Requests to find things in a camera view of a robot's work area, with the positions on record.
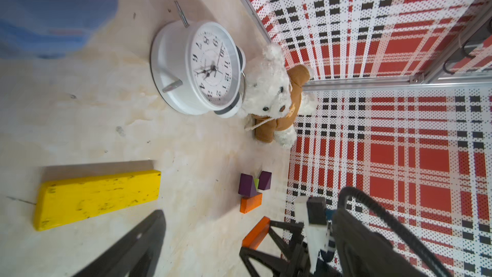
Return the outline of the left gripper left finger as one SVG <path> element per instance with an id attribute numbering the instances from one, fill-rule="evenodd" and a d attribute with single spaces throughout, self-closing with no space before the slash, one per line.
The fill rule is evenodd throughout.
<path id="1" fill-rule="evenodd" d="M 154 276 L 166 220 L 155 210 L 76 276 Z"/>

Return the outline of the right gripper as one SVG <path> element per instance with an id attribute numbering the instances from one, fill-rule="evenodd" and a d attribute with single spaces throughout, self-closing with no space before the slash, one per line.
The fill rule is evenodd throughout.
<path id="1" fill-rule="evenodd" d="M 308 246 L 302 235 L 303 228 L 304 223 L 270 221 L 269 236 L 288 260 L 241 247 L 239 256 L 250 276 L 259 276 L 251 260 L 259 262 L 274 276 L 342 276 L 342 273 L 330 265 L 336 251 L 335 243 L 331 239 L 328 241 L 327 251 L 320 250 L 314 264 L 311 264 Z M 283 237 L 284 232 L 291 235 L 289 241 Z"/>

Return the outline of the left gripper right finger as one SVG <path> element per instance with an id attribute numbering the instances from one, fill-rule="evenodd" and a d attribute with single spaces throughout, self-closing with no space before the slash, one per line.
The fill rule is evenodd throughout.
<path id="1" fill-rule="evenodd" d="M 423 275 L 346 210 L 334 213 L 332 228 L 343 276 Z"/>

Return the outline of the white alarm clock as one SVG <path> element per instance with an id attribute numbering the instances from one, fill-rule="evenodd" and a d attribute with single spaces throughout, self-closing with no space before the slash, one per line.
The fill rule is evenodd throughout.
<path id="1" fill-rule="evenodd" d="M 238 114 L 245 96 L 245 55 L 213 21 L 180 19 L 166 24 L 152 42 L 151 73 L 165 102 L 184 115 Z"/>

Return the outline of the orange trapezoid block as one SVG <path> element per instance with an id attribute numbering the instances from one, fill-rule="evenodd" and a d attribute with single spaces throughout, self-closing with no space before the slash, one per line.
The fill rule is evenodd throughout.
<path id="1" fill-rule="evenodd" d="M 252 210 L 257 209 L 259 206 L 261 206 L 262 201 L 263 201 L 262 193 L 258 193 L 256 196 L 253 197 L 242 197 L 240 203 L 240 212 L 242 214 L 247 214 Z"/>

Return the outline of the white teddy bear brown hoodie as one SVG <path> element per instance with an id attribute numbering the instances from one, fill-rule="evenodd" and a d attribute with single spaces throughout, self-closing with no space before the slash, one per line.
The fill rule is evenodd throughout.
<path id="1" fill-rule="evenodd" d="M 254 120 L 248 130 L 263 143 L 276 142 L 290 149 L 297 141 L 294 122 L 300 115 L 312 115 L 318 99 L 303 91 L 313 70 L 308 65 L 286 68 L 281 46 L 270 44 L 262 55 L 245 67 L 245 96 L 240 115 Z"/>

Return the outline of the yellow long block top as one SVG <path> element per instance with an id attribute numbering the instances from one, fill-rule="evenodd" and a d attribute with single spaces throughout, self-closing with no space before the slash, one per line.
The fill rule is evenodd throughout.
<path id="1" fill-rule="evenodd" d="M 45 182 L 38 191 L 33 226 L 41 232 L 156 201 L 156 170 Z"/>

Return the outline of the purple triangle block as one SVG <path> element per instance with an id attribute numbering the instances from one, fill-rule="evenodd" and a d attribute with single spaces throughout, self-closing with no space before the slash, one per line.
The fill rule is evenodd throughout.
<path id="1" fill-rule="evenodd" d="M 243 197 L 255 197 L 258 194 L 255 178 L 250 174 L 241 174 L 238 193 Z"/>
<path id="2" fill-rule="evenodd" d="M 259 176 L 258 189 L 261 191 L 267 191 L 271 187 L 272 173 L 268 171 L 262 171 Z"/>

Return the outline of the orange rectangular block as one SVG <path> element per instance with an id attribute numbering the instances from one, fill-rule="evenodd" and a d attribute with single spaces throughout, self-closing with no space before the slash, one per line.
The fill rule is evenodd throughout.
<path id="1" fill-rule="evenodd" d="M 242 241 L 242 247 L 257 250 L 259 245 L 269 233 L 270 218 L 264 216 L 255 227 L 245 236 Z"/>

